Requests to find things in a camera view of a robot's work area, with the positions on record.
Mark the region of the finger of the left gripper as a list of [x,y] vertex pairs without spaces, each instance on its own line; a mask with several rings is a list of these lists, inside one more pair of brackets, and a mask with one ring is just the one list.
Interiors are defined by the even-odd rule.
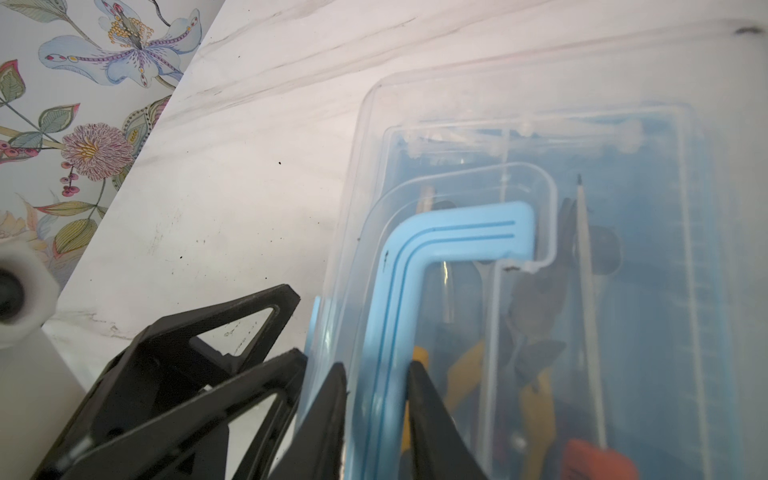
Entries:
[[[290,286],[281,284],[158,319],[107,364],[35,477],[65,479],[74,461],[97,447],[274,358],[270,350],[299,301]],[[236,478],[269,476],[299,396],[300,383],[293,383],[287,392],[260,402],[269,401],[270,408],[236,468]],[[224,478],[234,420],[211,432],[181,463],[151,479]]]
[[307,357],[292,349],[206,391],[74,461],[65,479],[151,479],[185,460],[216,428],[300,383]]

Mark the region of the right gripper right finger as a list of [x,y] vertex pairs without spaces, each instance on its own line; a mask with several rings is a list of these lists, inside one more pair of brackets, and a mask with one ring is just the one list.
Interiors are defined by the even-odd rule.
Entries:
[[407,373],[412,479],[486,479],[422,363]]

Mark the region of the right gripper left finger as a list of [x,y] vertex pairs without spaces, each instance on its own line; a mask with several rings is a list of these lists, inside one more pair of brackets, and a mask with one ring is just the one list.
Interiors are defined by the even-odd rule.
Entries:
[[339,479],[344,446],[347,377],[344,366],[329,370],[298,433],[269,479]]

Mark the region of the orange black screwdriver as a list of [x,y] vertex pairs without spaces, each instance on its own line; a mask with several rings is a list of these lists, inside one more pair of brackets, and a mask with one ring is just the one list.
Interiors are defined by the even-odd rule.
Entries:
[[586,193],[577,177],[576,233],[579,281],[584,331],[584,355],[594,420],[593,442],[570,439],[561,467],[563,479],[637,479],[638,470],[626,456],[608,447],[606,409],[603,394],[596,288]]

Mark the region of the yellow handle pliers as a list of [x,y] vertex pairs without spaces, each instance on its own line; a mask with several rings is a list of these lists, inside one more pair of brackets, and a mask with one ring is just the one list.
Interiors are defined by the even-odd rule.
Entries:
[[499,332],[499,361],[513,365],[527,448],[521,477],[538,479],[556,438],[552,365],[565,349],[550,337],[568,289],[576,231],[576,201],[562,201],[557,221],[557,254],[547,267],[524,274],[512,290],[512,303]]

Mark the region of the blue transparent plastic toolbox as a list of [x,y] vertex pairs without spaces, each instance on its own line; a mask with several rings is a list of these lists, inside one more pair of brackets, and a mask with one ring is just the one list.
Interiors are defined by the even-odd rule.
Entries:
[[301,410],[408,479],[424,365],[488,479],[767,475],[767,28],[415,70],[366,95]]

